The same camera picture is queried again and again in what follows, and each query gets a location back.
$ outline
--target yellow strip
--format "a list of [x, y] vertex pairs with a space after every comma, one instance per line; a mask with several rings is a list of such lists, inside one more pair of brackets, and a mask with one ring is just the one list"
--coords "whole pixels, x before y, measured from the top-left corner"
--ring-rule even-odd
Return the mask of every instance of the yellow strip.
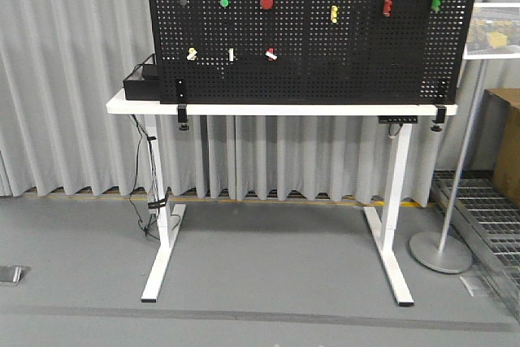
[[[92, 201], [92, 200], [108, 200], [108, 201], [127, 201], [128, 197], [112, 197], [107, 195], [100, 195], [99, 197], [94, 196], [77, 196], [77, 195], [53, 195], [52, 193], [49, 195], [38, 196], [36, 194], [26, 193], [23, 197], [27, 198], [50, 198], [50, 199], [68, 199], [73, 201]], [[286, 205], [336, 205], [336, 206], [384, 206], [384, 202], [376, 201], [372, 203], [360, 203], [356, 201], [343, 201], [343, 202], [334, 202], [334, 201], [298, 201], [287, 199], [285, 201], [280, 201], [278, 199], [269, 199], [263, 201], [261, 199], [245, 199], [243, 201], [237, 201], [236, 199], [228, 199], [228, 198], [191, 198], [191, 197], [169, 197], [170, 201], [173, 202], [217, 202], [217, 203], [277, 203], [277, 204], [286, 204]], [[147, 201], [146, 197], [142, 196], [133, 196], [133, 201]], [[430, 202], [427, 204], [427, 207], [433, 207], [436, 204]], [[421, 207], [417, 202], [401, 202], [401, 207]]]

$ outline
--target white desk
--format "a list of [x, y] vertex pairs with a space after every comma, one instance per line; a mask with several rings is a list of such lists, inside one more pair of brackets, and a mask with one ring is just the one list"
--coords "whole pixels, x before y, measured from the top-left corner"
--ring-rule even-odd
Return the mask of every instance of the white desk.
[[[121, 89], [107, 104], [111, 114], [145, 115], [146, 131], [151, 137], [157, 136], [156, 115], [177, 115], [177, 105], [161, 105], [156, 101], [127, 101]], [[417, 115], [435, 116], [437, 108], [433, 105], [190, 105], [186, 107], [188, 115]], [[447, 106], [446, 115], [455, 115], [457, 105]], [[412, 298], [399, 263], [393, 253], [392, 244], [397, 226], [401, 192], [405, 178], [406, 159], [410, 147], [411, 124], [405, 124], [399, 135], [392, 140], [392, 150], [388, 167], [387, 183], [384, 194], [382, 218], [374, 207], [365, 207], [365, 216], [370, 225], [372, 236], [379, 251], [379, 256], [392, 286], [399, 306], [412, 306]], [[159, 154], [158, 141], [152, 141], [154, 162], [157, 172], [159, 194], [164, 194], [163, 170]], [[175, 205], [159, 209], [158, 230], [161, 244], [154, 265], [141, 296], [143, 302], [156, 302], [163, 284], [171, 253], [175, 245], [186, 205]]]

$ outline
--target gray curtain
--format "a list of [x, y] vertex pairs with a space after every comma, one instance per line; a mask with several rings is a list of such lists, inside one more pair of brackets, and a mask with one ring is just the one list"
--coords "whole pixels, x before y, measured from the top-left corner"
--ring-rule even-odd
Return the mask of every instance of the gray curtain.
[[[128, 118], [108, 115], [105, 103], [153, 51], [147, 0], [0, 0], [0, 10], [0, 195], [34, 186], [41, 195], [88, 186], [94, 194], [113, 186], [128, 194], [137, 133]], [[430, 132], [429, 119], [415, 127], [403, 197], [427, 202], [441, 143], [438, 167], [453, 168], [476, 65], [466, 67], [461, 115], [448, 131]], [[515, 72], [512, 63], [496, 62], [489, 86], [512, 83]], [[383, 195], [390, 140], [375, 118], [190, 121], [190, 132], [180, 132], [175, 118], [159, 121], [165, 183], [174, 194], [196, 188], [199, 197], [217, 197], [228, 189], [242, 199], [252, 190], [265, 199], [276, 189], [279, 199], [297, 190], [309, 199], [328, 193], [334, 201], [354, 195], [361, 202]], [[494, 147], [481, 139], [474, 164], [491, 167]], [[140, 163], [147, 167], [145, 153]], [[150, 186], [147, 170], [137, 183]]]

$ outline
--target white tabletop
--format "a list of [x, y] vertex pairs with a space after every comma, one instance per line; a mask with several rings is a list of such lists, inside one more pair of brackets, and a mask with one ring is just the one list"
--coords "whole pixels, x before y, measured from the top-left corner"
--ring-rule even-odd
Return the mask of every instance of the white tabletop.
[[[446, 115], [455, 115], [457, 105], [447, 105]], [[177, 115], [177, 105], [159, 101], [127, 101], [121, 89], [107, 104], [111, 114]], [[188, 115], [421, 115], [435, 116], [434, 105], [191, 105]]]

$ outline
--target control panel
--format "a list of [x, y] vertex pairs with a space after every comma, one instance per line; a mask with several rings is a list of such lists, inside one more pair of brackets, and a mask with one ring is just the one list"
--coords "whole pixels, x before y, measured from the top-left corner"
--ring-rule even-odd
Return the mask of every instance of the control panel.
[[474, 0], [149, 2], [162, 103], [449, 104]]

